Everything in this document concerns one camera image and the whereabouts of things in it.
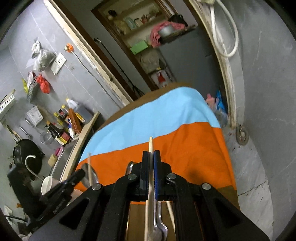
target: green box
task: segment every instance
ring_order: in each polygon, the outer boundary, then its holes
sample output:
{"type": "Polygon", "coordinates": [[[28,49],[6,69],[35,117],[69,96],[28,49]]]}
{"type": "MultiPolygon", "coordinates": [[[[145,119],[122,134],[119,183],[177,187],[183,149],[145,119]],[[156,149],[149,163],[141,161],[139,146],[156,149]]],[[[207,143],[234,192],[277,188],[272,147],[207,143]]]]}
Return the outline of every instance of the green box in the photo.
{"type": "Polygon", "coordinates": [[[135,44],[133,47],[131,47],[131,51],[133,52],[134,55],[136,55],[137,53],[140,53],[141,51],[143,51],[144,49],[148,48],[148,45],[146,44],[146,42],[144,40],[142,40],[141,42],[135,44]]]}

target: plastic bag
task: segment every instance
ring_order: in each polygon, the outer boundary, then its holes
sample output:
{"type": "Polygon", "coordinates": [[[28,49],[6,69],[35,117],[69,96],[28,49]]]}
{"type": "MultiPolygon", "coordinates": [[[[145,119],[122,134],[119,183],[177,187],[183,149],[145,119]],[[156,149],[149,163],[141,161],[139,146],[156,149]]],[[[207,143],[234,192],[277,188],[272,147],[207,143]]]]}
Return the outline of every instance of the plastic bag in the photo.
{"type": "Polygon", "coordinates": [[[228,115],[225,112],[223,112],[220,109],[220,110],[215,110],[214,114],[215,114],[221,128],[227,126],[227,124],[228,124],[228,115]]]}
{"type": "Polygon", "coordinates": [[[25,93],[28,94],[29,88],[27,87],[27,82],[25,81],[24,78],[22,78],[22,84],[24,86],[25,93]]]}
{"type": "Polygon", "coordinates": [[[51,62],[55,59],[54,53],[42,49],[41,43],[37,40],[32,46],[32,58],[35,59],[33,70],[43,71],[45,70],[51,62]]]}
{"type": "Polygon", "coordinates": [[[50,93],[50,85],[48,81],[42,77],[42,74],[39,74],[39,76],[36,78],[36,82],[40,85],[40,89],[43,93],[50,93]]]}
{"type": "Polygon", "coordinates": [[[216,110],[221,110],[222,112],[227,114],[224,104],[222,102],[222,96],[220,91],[217,92],[215,106],[216,106],[216,110]]]}

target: wall socket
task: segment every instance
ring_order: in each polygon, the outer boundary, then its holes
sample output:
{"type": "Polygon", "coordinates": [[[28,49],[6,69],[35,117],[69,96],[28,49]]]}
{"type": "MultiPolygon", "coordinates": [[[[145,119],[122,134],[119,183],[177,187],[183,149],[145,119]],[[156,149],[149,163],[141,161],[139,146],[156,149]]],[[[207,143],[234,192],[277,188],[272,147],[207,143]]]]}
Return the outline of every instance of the wall socket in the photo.
{"type": "Polygon", "coordinates": [[[56,75],[61,67],[66,62],[66,58],[62,55],[62,53],[59,53],[54,62],[52,63],[51,70],[54,75],[56,75]]]}

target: white hose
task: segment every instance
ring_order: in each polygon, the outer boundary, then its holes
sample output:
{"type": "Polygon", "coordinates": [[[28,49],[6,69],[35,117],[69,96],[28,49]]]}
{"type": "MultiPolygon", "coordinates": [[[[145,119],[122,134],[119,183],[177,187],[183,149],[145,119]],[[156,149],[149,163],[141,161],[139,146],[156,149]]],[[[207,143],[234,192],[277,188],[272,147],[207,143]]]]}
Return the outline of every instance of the white hose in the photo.
{"type": "Polygon", "coordinates": [[[34,158],[34,159],[36,159],[36,156],[34,156],[34,155],[28,155],[28,156],[26,157],[26,159],[25,159],[25,165],[26,165],[26,168],[28,169],[28,171],[29,171],[30,173],[32,173],[35,177],[37,177],[39,180],[41,180],[41,181],[43,182],[43,179],[40,178],[39,176],[37,176],[37,174],[34,173],[34,172],[29,168],[29,166],[28,166],[28,164],[27,164],[27,160],[28,160],[28,158],[34,158]]]}
{"type": "Polygon", "coordinates": [[[229,54],[224,53],[223,50],[220,49],[220,46],[219,46],[218,40],[217,40],[217,33],[216,33],[216,21],[215,21],[214,5],[210,5],[213,39],[214,39],[214,43],[216,45],[216,48],[217,48],[218,52],[222,56],[224,56],[226,58],[230,58],[237,51],[237,48],[238,48],[238,45],[239,45],[239,33],[238,33],[238,30],[237,30],[237,26],[235,24],[235,21],[233,20],[232,16],[230,15],[229,11],[227,10],[227,8],[224,6],[224,4],[220,0],[216,0],[216,2],[222,7],[223,11],[226,13],[226,15],[230,19],[230,22],[231,22],[231,24],[233,26],[234,35],[235,35],[234,48],[233,48],[233,50],[229,54]]]}

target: shelf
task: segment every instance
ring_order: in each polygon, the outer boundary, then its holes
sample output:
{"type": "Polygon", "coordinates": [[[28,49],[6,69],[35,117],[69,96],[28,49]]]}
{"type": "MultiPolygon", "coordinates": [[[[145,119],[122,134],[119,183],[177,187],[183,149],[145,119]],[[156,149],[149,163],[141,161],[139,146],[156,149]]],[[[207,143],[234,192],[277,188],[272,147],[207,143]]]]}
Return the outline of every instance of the shelf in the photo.
{"type": "Polygon", "coordinates": [[[138,3],[137,5],[134,5],[127,10],[124,10],[121,14],[117,15],[114,19],[115,20],[123,20],[124,17],[130,15],[131,13],[134,13],[137,10],[139,10],[140,8],[143,8],[143,7],[153,4],[153,3],[154,3],[154,1],[152,1],[152,0],[144,0],[140,3],[138,3]]]}
{"type": "Polygon", "coordinates": [[[142,51],[140,51],[140,52],[137,53],[137,54],[143,53],[144,51],[146,51],[146,50],[148,50],[148,49],[153,49],[153,47],[152,47],[151,45],[148,45],[147,48],[143,49],[142,51]]]}
{"type": "Polygon", "coordinates": [[[136,33],[140,32],[141,30],[143,30],[144,28],[148,27],[148,26],[151,26],[157,22],[160,22],[161,20],[165,20],[165,16],[162,14],[162,15],[159,15],[157,16],[156,18],[154,18],[153,20],[141,25],[140,27],[137,27],[136,29],[132,30],[131,32],[129,32],[128,34],[126,35],[121,35],[121,37],[123,39],[128,39],[130,38],[131,36],[135,35],[136,33]]]}
{"type": "Polygon", "coordinates": [[[151,75],[151,74],[154,74],[154,73],[156,73],[157,71],[161,71],[161,70],[163,70],[163,69],[154,69],[154,70],[151,70],[150,72],[148,72],[148,73],[146,73],[146,74],[148,74],[148,75],[151,75]]]}

